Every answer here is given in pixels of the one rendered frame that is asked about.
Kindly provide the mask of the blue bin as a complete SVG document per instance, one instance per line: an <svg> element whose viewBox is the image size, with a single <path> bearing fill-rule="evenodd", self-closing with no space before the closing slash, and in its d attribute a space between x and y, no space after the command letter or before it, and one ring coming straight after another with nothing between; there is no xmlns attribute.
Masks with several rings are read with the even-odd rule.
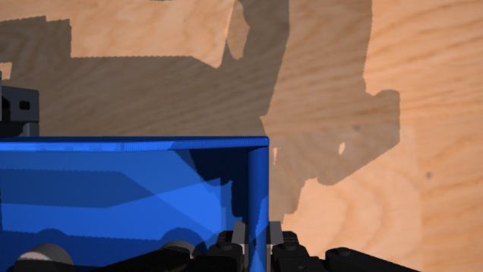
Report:
<svg viewBox="0 0 483 272"><path fill-rule="evenodd" d="M205 255L235 221L249 226L249 272L266 272L269 145L267 136L0 137L0 272L43 243L62 247L75 272L179 240Z"/></svg>

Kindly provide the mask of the grey metal disc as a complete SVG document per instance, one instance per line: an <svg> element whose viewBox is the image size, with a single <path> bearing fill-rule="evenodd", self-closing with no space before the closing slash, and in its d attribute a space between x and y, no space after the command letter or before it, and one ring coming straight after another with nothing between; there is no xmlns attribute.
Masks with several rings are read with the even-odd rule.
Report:
<svg viewBox="0 0 483 272"><path fill-rule="evenodd" d="M200 251L191 243L185 241L172 241L166 243L162 248L169 247L169 246L178 246L182 248L187 248L190 251L190 258L196 258L197 255L202 255Z"/></svg>
<svg viewBox="0 0 483 272"><path fill-rule="evenodd" d="M70 255L60 246L43 243L22 254L13 272L75 272Z"/></svg>

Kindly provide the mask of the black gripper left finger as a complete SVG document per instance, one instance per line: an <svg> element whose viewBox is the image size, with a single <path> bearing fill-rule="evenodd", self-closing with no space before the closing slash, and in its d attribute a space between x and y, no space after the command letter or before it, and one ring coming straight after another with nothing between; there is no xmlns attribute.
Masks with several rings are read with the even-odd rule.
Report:
<svg viewBox="0 0 483 272"><path fill-rule="evenodd" d="M219 233L206 255L196 258L186 248L169 246L87 272L249 272L249 226L235 221L233 231Z"/></svg>

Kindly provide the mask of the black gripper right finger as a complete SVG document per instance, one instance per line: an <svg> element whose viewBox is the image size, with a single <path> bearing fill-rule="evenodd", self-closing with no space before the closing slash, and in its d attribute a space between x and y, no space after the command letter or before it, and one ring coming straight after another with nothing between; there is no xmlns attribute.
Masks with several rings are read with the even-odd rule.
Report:
<svg viewBox="0 0 483 272"><path fill-rule="evenodd" d="M284 241L283 241L284 240ZM297 244L296 244L297 243ZM310 256L297 234L282 231L280 221L267 226L266 272L421 272L345 248L325 252L325 260Z"/></svg>

